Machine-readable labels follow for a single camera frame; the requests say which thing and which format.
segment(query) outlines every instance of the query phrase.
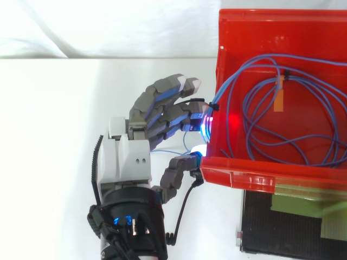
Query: tangled blue cable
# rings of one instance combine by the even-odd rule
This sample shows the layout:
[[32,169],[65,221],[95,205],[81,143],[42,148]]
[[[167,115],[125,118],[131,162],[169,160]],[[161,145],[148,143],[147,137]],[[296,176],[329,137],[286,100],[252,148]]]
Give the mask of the tangled blue cable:
[[[265,146],[280,146],[284,144],[290,144],[292,145],[302,156],[305,165],[310,165],[310,166],[330,166],[330,167],[337,167],[339,164],[347,160],[347,144],[342,142],[340,140],[339,134],[338,134],[338,125],[337,125],[337,120],[336,120],[336,115],[335,112],[330,104],[330,101],[328,99],[328,95],[334,98],[344,109],[346,115],[347,115],[347,108],[344,102],[336,95],[336,93],[340,94],[344,98],[347,99],[347,95],[343,93],[341,90],[337,89],[336,87],[330,85],[329,83],[309,74],[306,73],[302,70],[295,69],[295,68],[290,68],[287,66],[281,66],[278,65],[275,61],[275,57],[287,57],[287,58],[293,58],[293,59],[300,59],[300,60],[307,60],[307,61],[312,61],[312,62],[319,62],[319,63],[326,63],[326,64],[331,64],[334,66],[347,66],[347,63],[343,62],[334,62],[334,61],[327,61],[327,60],[320,60],[317,58],[308,58],[308,57],[301,57],[301,56],[295,56],[295,55],[287,55],[287,54],[264,54],[264,55],[258,55],[247,62],[245,62],[232,76],[230,76],[221,86],[219,91],[216,93],[215,97],[212,100],[212,104],[216,104],[221,96],[225,93],[226,89],[230,86],[230,91],[228,95],[228,102],[227,102],[227,113],[226,113],[226,131],[227,131],[227,145],[228,145],[228,150],[229,154],[225,152],[224,150],[221,149],[221,152],[227,156],[227,157],[234,157],[231,145],[230,145],[230,137],[229,137],[229,107],[230,107],[230,101],[232,98],[232,93],[234,86],[237,82],[237,79],[239,78],[240,74],[248,69],[248,68],[257,68],[257,67],[265,67],[265,68],[275,68],[277,70],[277,76],[273,77],[271,79],[264,80],[260,83],[258,83],[256,86],[254,86],[245,96],[245,99],[243,100],[242,104],[242,112],[243,112],[243,129],[245,130],[246,134],[246,148],[248,155],[250,159],[255,160],[253,151],[252,149],[258,151],[260,154],[265,156],[268,159],[271,159],[273,161],[276,161],[278,163],[284,163],[284,164],[294,164],[293,162],[290,161],[283,161],[279,160],[275,157],[272,157],[268,154],[266,154],[264,151],[259,149],[256,146],[256,143],[265,145]],[[261,60],[268,60],[271,61],[272,64],[256,64],[257,62]],[[273,105],[274,99],[277,95],[278,89],[279,89],[279,82],[280,82],[280,69],[287,69],[292,72],[296,72],[298,74],[304,75],[305,77],[300,77],[300,76],[289,76],[288,80],[290,81],[295,81],[299,84],[301,84],[304,88],[306,88],[312,95],[314,95],[319,102],[323,105],[323,107],[326,109],[332,125],[333,125],[333,137],[327,136],[327,135],[321,135],[321,134],[310,134],[306,136],[301,136],[295,139],[287,139],[284,136],[274,133],[264,127],[258,126],[257,122],[266,114],[266,112],[271,108]],[[250,107],[250,104],[252,103],[253,98],[257,94],[259,90],[261,90],[263,87],[266,85],[274,83],[274,87],[272,87],[267,94],[260,100],[260,102],[257,104],[255,110],[253,111],[252,115],[249,116],[248,110]],[[266,106],[266,108],[258,115],[257,112],[260,108],[260,106],[264,103],[264,101],[267,99],[267,97],[272,95],[271,102]],[[210,107],[205,116],[210,117],[212,115],[213,109]],[[259,129],[263,132],[266,132],[270,135],[273,135],[279,139],[282,140],[282,142],[277,142],[277,143],[266,143],[263,142],[259,139],[257,139],[253,134],[252,130],[253,129]],[[210,128],[208,126],[205,127],[205,137],[207,138],[207,141],[210,139]],[[307,138],[324,138],[324,139],[329,139],[331,140],[331,145],[330,148],[322,160],[320,164],[311,164],[305,155],[305,153],[300,149],[300,147],[295,143],[296,141],[307,139]],[[339,147],[343,146],[345,148],[345,151],[343,155],[338,158],[338,150]],[[329,157],[332,154],[332,159],[331,161],[328,162]]]

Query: robotic hand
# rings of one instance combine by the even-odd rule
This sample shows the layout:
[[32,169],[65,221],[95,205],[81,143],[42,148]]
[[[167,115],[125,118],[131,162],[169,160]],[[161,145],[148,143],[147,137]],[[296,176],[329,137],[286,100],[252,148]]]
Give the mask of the robotic hand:
[[[178,98],[195,94],[200,80],[181,74],[146,88],[130,110],[129,120],[112,118],[99,138],[92,163],[92,185],[97,201],[87,219],[101,240],[103,260],[167,259],[166,244],[174,245],[185,202],[193,187],[203,183],[201,155],[192,153],[170,161],[160,181],[151,188],[150,152],[177,130],[199,131],[208,104]],[[195,177],[184,200],[175,234],[166,234],[162,204],[180,188],[183,172]]]

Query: robot finger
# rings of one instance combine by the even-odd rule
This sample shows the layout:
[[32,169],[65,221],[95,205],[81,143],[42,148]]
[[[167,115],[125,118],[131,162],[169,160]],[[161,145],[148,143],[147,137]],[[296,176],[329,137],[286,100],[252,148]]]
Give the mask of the robot finger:
[[153,150],[160,142],[174,135],[177,130],[184,132],[200,131],[203,115],[208,105],[205,102],[176,104],[163,113],[148,129],[150,148]]
[[129,115],[129,136],[133,139],[135,129],[150,127],[178,98],[185,98],[197,92],[201,82],[176,74],[156,81],[136,100]]
[[208,104],[205,102],[190,102],[188,105],[179,103],[169,107],[158,120],[148,129],[148,137],[160,134],[167,128],[181,123],[181,130],[199,131],[203,114],[207,111]]

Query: red plastic bin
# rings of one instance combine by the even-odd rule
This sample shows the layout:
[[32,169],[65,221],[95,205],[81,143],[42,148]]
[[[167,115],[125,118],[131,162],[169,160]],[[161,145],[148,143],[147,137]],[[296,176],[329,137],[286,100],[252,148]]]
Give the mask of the red plastic bin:
[[[347,62],[347,11],[343,10],[244,10],[224,9],[219,18],[219,52],[216,68],[216,91],[250,58],[269,53],[292,54],[331,61]],[[306,71],[347,93],[347,67],[276,58],[280,65]],[[227,159],[226,110],[228,90],[219,100],[220,110],[213,113],[213,124],[207,156],[201,170],[211,183],[252,191],[274,192],[275,185],[289,184],[321,189],[347,191],[347,162],[338,169],[278,164],[255,150],[251,161],[246,150],[242,125],[242,102],[257,83],[275,77],[274,69],[254,68],[243,72],[233,91],[229,115],[229,136],[235,159]],[[298,83],[284,83],[284,111],[269,110],[259,125],[293,139],[308,134],[333,136],[326,111],[319,101]],[[253,111],[261,95],[254,98]],[[347,142],[347,118],[340,104],[330,99],[335,110],[340,139]],[[278,141],[260,135],[263,141]],[[325,157],[331,141],[310,138],[298,141],[311,164]],[[300,154],[291,145],[261,147],[278,159],[303,164]]]

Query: white backdrop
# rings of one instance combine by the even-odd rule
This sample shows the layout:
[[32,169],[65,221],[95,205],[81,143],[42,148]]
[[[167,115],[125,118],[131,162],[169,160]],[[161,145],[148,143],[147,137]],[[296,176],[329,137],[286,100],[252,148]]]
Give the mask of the white backdrop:
[[215,57],[220,8],[345,0],[0,0],[0,57]]

